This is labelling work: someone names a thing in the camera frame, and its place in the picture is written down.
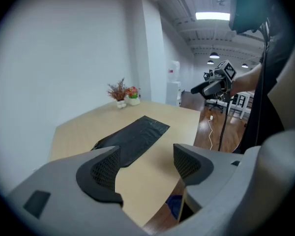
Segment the white pillar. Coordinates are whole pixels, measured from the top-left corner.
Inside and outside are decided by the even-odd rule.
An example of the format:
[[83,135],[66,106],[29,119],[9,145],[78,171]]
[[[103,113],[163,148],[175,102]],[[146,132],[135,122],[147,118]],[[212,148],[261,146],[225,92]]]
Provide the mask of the white pillar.
[[133,0],[133,30],[141,97],[165,103],[167,71],[161,18],[155,2]]

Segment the fluorescent light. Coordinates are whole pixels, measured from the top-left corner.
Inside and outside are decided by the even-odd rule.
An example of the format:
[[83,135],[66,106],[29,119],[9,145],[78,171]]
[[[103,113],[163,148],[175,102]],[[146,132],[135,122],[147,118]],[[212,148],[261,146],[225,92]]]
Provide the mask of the fluorescent light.
[[213,52],[213,53],[210,54],[209,58],[211,58],[211,59],[219,59],[220,56],[217,53]]
[[222,12],[196,12],[196,18],[201,19],[218,19],[218,20],[230,20],[229,13]]

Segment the flower pot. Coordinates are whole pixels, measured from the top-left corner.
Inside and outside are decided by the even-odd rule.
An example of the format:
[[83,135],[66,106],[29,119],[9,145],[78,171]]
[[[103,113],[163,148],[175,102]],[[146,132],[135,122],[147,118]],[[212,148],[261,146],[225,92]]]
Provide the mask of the flower pot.
[[117,107],[120,108],[125,108],[127,106],[127,104],[125,103],[124,100],[121,101],[117,101]]
[[131,106],[136,106],[140,104],[140,99],[139,98],[129,98],[129,104]]

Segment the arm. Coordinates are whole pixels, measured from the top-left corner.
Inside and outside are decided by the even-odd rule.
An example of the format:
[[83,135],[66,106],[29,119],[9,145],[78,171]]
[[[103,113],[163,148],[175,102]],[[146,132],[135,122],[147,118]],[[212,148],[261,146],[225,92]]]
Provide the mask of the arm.
[[251,71],[235,78],[232,84],[231,97],[238,92],[256,89],[262,65],[259,63]]

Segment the video camera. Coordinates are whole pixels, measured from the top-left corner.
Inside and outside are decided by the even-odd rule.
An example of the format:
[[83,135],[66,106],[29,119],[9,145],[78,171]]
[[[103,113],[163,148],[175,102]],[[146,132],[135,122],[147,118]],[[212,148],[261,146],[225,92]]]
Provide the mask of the video camera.
[[192,88],[191,93],[200,93],[205,99],[229,102],[232,82],[236,73],[228,60],[222,61],[213,71],[205,73],[206,81]]

